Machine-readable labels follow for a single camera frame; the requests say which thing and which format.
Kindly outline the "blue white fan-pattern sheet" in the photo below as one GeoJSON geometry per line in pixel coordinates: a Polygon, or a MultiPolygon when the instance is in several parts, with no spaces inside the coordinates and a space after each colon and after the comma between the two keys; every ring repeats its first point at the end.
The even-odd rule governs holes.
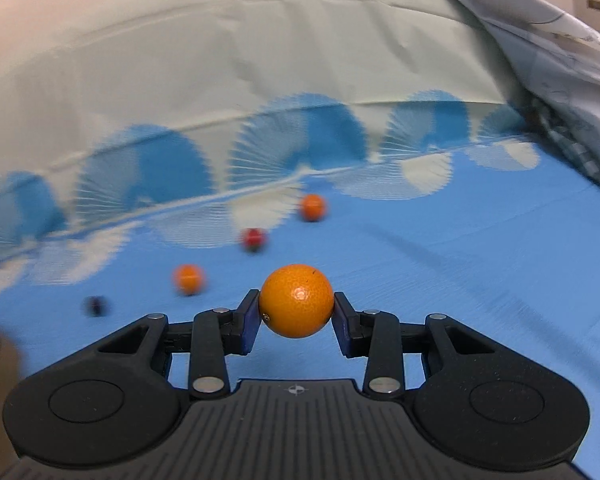
{"type": "Polygon", "coordinates": [[[0,62],[0,332],[21,376],[150,312],[234,308],[294,263],[571,380],[591,413],[576,462],[600,479],[600,185],[457,0],[102,0],[0,62]],[[198,295],[174,287],[185,263],[198,295]]]}

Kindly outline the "small red cherry fruit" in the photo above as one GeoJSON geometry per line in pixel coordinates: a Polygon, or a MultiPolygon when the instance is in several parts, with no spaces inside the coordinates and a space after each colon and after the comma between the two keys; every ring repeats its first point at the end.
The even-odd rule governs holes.
{"type": "Polygon", "coordinates": [[[268,244],[268,232],[261,228],[248,228],[240,233],[242,248],[246,252],[260,252],[268,244]]]}

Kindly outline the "grey crumpled blanket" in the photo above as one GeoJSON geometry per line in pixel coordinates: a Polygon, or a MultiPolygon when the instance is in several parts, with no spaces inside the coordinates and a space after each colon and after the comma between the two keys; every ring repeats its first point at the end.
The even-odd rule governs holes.
{"type": "Polygon", "coordinates": [[[533,96],[541,130],[600,185],[600,33],[544,0],[457,0],[533,96]]]}

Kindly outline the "small orange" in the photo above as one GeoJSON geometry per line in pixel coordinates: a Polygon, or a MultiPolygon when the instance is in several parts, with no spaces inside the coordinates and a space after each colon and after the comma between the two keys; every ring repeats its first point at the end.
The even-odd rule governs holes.
{"type": "Polygon", "coordinates": [[[176,291],[182,296],[200,294],[206,287],[206,276],[201,266],[185,263],[177,266],[173,272],[176,291]]]}
{"type": "Polygon", "coordinates": [[[306,222],[321,221],[327,214],[326,200],[318,194],[306,194],[300,200],[299,211],[306,222]]]}
{"type": "Polygon", "coordinates": [[[272,272],[259,295],[259,311],[270,330],[286,338],[319,332],[332,316],[334,291],[317,268],[290,264],[272,272]]]}

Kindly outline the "dark plum fruit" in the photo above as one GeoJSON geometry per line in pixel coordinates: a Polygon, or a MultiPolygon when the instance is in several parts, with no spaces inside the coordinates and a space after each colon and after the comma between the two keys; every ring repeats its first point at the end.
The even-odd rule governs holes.
{"type": "Polygon", "coordinates": [[[93,318],[99,318],[107,314],[108,302],[103,296],[88,296],[84,300],[84,311],[93,318]]]}

